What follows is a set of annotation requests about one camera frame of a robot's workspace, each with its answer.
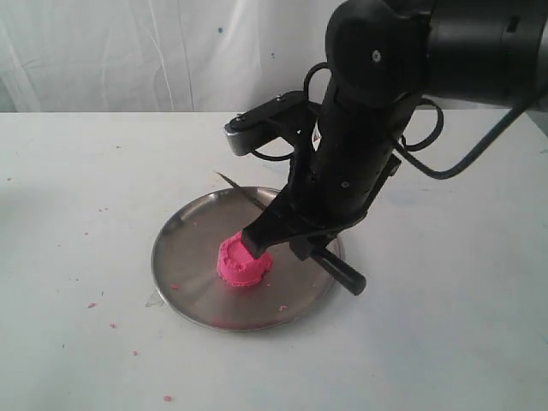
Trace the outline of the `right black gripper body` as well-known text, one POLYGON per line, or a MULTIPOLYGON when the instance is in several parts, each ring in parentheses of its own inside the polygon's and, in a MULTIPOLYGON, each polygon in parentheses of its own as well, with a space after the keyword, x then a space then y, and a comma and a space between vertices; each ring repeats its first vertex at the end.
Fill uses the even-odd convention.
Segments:
POLYGON ((389 103, 364 104, 329 80, 313 110, 311 136, 297 149, 285 188, 293 231, 336 231, 356 225, 383 186, 393 140, 402 136, 420 91, 389 103))

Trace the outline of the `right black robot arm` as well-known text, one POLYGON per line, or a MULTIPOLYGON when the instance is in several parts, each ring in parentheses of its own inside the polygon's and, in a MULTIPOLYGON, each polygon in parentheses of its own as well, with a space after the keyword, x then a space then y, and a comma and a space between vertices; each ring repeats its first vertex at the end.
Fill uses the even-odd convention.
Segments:
POLYGON ((346 1, 329 19, 330 79, 321 103, 309 89, 287 92, 226 125, 233 152, 246 155, 281 138, 289 177, 242 232, 254 257, 288 243, 302 259, 360 222, 402 160, 436 180, 461 174, 517 117, 547 98, 544 1, 346 1), (456 165, 434 170, 409 144, 415 110, 434 98, 493 104, 508 113, 456 165))

